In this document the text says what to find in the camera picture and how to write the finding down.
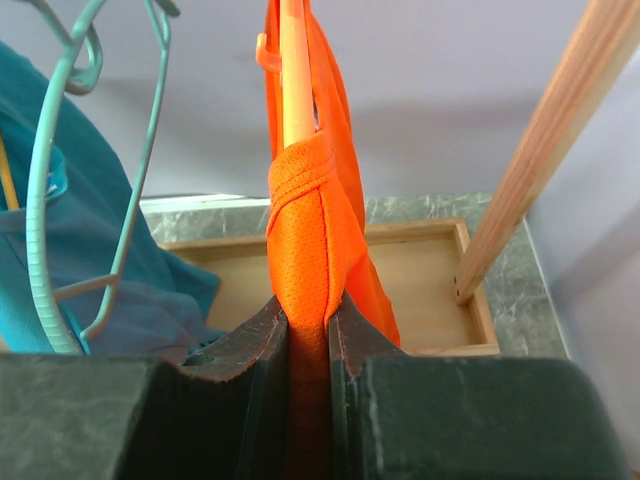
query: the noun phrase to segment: wooden rod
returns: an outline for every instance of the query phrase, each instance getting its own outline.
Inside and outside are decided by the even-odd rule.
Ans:
[[[467,303],[640,41],[640,0],[591,0],[454,277]]]

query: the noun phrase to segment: wooden box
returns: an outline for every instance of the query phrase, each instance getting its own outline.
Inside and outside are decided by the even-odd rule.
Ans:
[[[464,219],[383,224],[366,231],[369,252],[391,298],[402,348],[412,355],[499,353],[480,286],[467,306],[453,295],[454,269],[469,243]],[[164,245],[222,279],[208,324],[231,330],[273,295],[265,238],[238,237]]]

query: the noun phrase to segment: marble countertop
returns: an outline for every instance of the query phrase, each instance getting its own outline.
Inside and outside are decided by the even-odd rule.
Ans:
[[[464,217],[469,232],[478,226],[489,194],[425,195],[367,201],[370,224],[438,217]],[[268,206],[200,208],[146,213],[159,243],[264,234]],[[484,281],[502,353],[566,357],[558,323],[547,296],[526,228],[521,225]]]

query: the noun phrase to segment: drying rack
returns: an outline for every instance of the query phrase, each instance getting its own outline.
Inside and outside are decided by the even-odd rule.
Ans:
[[[146,2],[151,11],[151,0]],[[96,0],[90,5],[102,3]],[[280,71],[285,87],[296,75],[299,79],[307,75],[304,38],[296,36],[296,25],[303,25],[302,5],[302,0],[281,2],[280,20],[291,26],[285,35],[291,34],[294,46],[297,44],[295,55],[271,55],[262,48],[264,37],[258,39],[259,63],[262,59],[263,66]],[[85,10],[78,38],[84,38],[82,32],[87,35],[97,10]],[[161,68],[141,172],[148,164],[162,98],[170,13],[164,11],[164,29],[156,29],[158,37],[166,40],[161,41],[164,71]],[[486,271],[639,41],[640,0],[589,3],[450,279],[452,289],[447,291],[451,302],[467,304],[473,298]],[[60,292],[51,291],[42,269],[46,259],[44,239],[38,236],[44,231],[46,169],[42,163],[48,162],[44,143],[52,139],[50,123],[55,125],[56,109],[79,49],[78,43],[69,47],[69,58],[59,63],[56,71],[61,73],[54,75],[54,86],[47,92],[50,103],[45,100],[43,111],[51,108],[53,120],[47,120],[46,114],[41,117],[33,159],[34,165],[40,163],[39,168],[32,167],[29,181],[31,231],[27,234],[34,242],[29,269],[32,287],[39,288],[43,297],[38,313],[42,312],[41,318],[50,315],[52,325],[59,319],[55,300]],[[97,75],[86,78],[97,81]],[[70,88],[80,86],[82,93],[95,86],[92,81],[72,82],[75,87]],[[306,96],[310,89],[298,85],[298,91]],[[304,101],[299,111],[289,109],[295,103],[283,109],[285,131],[291,133],[285,134],[285,145],[313,132],[313,100],[299,100]],[[130,210],[137,206],[136,193],[139,195],[144,174],[141,176]],[[40,193],[32,197],[32,190]],[[135,212],[127,215],[127,222],[134,221]],[[118,251],[126,252],[127,222]],[[115,290],[118,258],[116,255],[110,275],[67,287],[67,291],[86,291],[98,284]],[[99,328],[106,318],[99,315],[92,325]],[[55,328],[49,333],[54,338],[60,334]],[[0,355],[0,386],[14,387],[3,390],[7,398],[0,402],[0,419],[8,426],[7,438],[11,438],[3,471],[21,475],[12,478],[36,478],[34,474],[44,469],[56,478],[76,478],[91,471],[103,478],[197,478],[212,474],[220,478],[282,478],[287,451],[288,334],[287,317],[273,297],[253,318],[191,355],[181,366],[154,356]],[[570,362],[499,356],[410,357],[375,330],[348,295],[332,315],[327,337],[335,478],[396,478],[405,472],[411,478],[630,478],[602,402]],[[65,345],[59,342],[59,348]],[[46,396],[41,394],[43,388]],[[105,402],[110,409],[108,428]],[[83,406],[80,419],[77,405]],[[16,406],[19,415],[15,414]],[[26,417],[37,428],[25,430]],[[64,431],[67,441],[61,443],[58,436],[41,435],[42,431]],[[32,454],[33,460],[28,465],[24,462],[27,454]],[[313,478],[317,472],[307,473]]]
[[[54,352],[84,353],[85,340],[97,335],[109,320],[124,269],[164,96],[171,47],[169,19],[180,15],[180,11],[171,0],[143,0],[160,45],[160,68],[138,174],[132,185],[132,193],[111,270],[100,277],[54,290],[47,269],[45,238],[46,187],[53,140],[64,92],[73,95],[87,95],[93,91],[100,78],[103,54],[93,22],[107,0],[90,0],[79,14],[71,31],[65,28],[46,0],[21,1],[31,4],[40,12],[63,45],[62,55],[56,64],[44,97],[29,172],[26,203],[26,246],[31,293],[42,328]],[[87,48],[89,65],[85,68],[76,68],[76,60],[83,45]],[[103,287],[106,288],[98,314],[78,338],[67,326],[58,302]]]
[[[93,21],[106,0],[89,1],[71,32],[65,29],[45,0],[21,1],[30,3],[40,11],[64,46],[44,99],[33,150],[26,205],[29,278],[36,310],[54,351],[78,353],[84,351],[85,339],[104,328],[113,307],[162,105],[171,45],[169,18],[178,16],[180,12],[171,0],[144,0],[161,47],[161,62],[146,142],[111,270],[100,277],[54,290],[46,267],[44,235],[45,191],[52,139],[63,93],[66,91],[86,95],[95,88],[99,80],[103,56]],[[282,0],[280,8],[280,52],[269,52],[266,48],[266,36],[260,34],[257,39],[256,60],[267,71],[280,74],[283,144],[286,147],[308,138],[316,128],[304,2]],[[638,44],[639,10],[637,0],[594,0],[589,3],[476,234],[464,241],[466,248],[460,251],[459,264],[452,274],[451,303],[486,303],[481,290],[483,278]],[[89,66],[77,69],[74,64],[83,44],[87,46]],[[174,245],[168,248],[180,253],[185,246]],[[103,287],[106,288],[96,318],[77,338],[66,326],[57,302]],[[489,342],[494,342],[495,333],[490,331],[491,322],[486,318],[487,309],[483,310],[485,313],[476,316],[482,317],[480,323],[484,325],[485,337],[488,335]]]

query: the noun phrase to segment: orange hanger hook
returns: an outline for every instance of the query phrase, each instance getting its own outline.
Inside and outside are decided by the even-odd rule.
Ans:
[[[282,57],[267,50],[267,34],[259,33],[256,40],[256,62],[267,72],[282,72]]]

